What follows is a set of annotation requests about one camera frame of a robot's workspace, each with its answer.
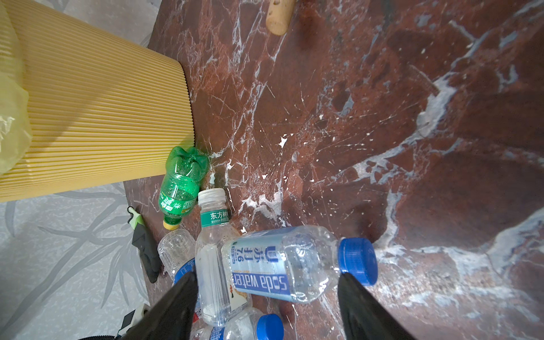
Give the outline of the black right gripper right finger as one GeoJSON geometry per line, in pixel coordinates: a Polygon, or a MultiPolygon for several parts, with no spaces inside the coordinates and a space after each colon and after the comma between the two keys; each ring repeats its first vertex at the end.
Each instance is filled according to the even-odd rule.
{"type": "Polygon", "coordinates": [[[350,273],[339,278],[338,300],[346,339],[415,339],[350,273]]]}

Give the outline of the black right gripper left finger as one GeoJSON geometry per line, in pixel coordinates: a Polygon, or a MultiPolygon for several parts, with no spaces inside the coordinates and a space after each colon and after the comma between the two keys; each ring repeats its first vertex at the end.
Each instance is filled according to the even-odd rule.
{"type": "Polygon", "coordinates": [[[121,339],[190,339],[197,299],[197,277],[189,272],[121,339]]]}

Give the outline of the soda water bottle blue label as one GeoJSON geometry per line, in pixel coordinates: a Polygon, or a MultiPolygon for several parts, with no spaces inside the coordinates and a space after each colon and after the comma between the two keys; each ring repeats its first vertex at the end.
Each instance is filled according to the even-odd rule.
{"type": "Polygon", "coordinates": [[[378,280],[368,239],[339,239],[320,226],[248,233],[227,242],[221,254],[228,283],[236,291],[290,303],[317,300],[337,286],[343,273],[363,286],[378,280]]]}

